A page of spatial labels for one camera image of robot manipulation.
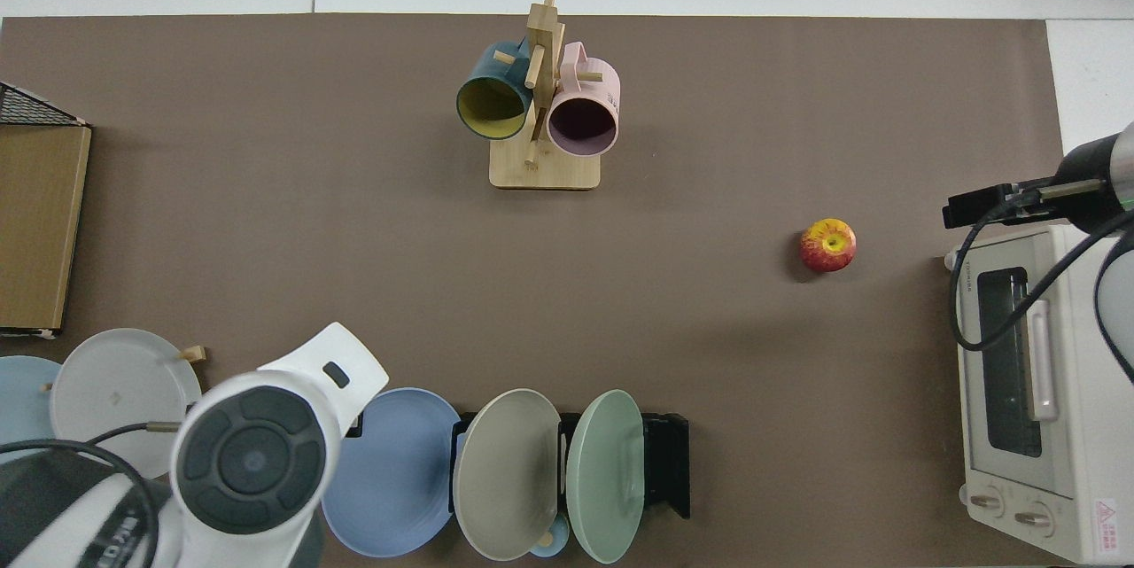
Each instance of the pink mug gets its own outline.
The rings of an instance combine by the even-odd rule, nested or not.
[[[567,43],[559,65],[559,91],[548,109],[548,137],[572,156],[598,156],[618,139],[618,71],[587,59],[583,43]]]

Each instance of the green plate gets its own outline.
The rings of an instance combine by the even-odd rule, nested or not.
[[[567,453],[570,526],[587,554],[613,563],[631,548],[644,508],[642,413],[627,391],[607,391],[583,412]]]

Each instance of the red apple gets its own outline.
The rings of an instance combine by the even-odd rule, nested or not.
[[[837,272],[854,258],[854,229],[838,218],[823,218],[799,237],[799,260],[816,272]]]

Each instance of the oven knob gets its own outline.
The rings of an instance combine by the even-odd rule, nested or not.
[[[984,486],[980,493],[968,495],[968,503],[987,510],[993,517],[1004,517],[1004,498],[992,486]]]
[[[1032,502],[1032,507],[1030,507],[1027,512],[1017,512],[1016,522],[1034,528],[1036,532],[1042,533],[1044,537],[1050,537],[1056,532],[1055,517],[1051,516],[1048,507],[1038,501]]]

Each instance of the warning label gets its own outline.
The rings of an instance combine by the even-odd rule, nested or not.
[[[1094,500],[1094,551],[1118,554],[1118,506],[1112,499]]]

